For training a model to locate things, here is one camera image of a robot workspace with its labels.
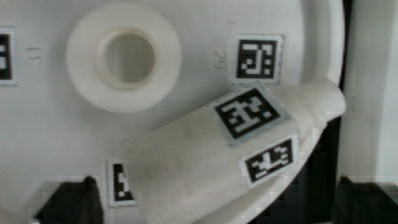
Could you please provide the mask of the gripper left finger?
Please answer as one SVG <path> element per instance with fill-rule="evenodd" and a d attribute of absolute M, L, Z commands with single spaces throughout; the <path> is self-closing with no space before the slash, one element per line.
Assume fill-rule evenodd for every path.
<path fill-rule="evenodd" d="M 64 182 L 36 215 L 39 224 L 105 224 L 100 188 L 87 176 L 82 182 Z"/>

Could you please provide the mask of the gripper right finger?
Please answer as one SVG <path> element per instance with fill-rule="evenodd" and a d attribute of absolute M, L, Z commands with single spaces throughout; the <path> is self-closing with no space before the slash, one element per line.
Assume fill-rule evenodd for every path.
<path fill-rule="evenodd" d="M 332 224 L 398 224 L 398 185 L 340 178 Z"/>

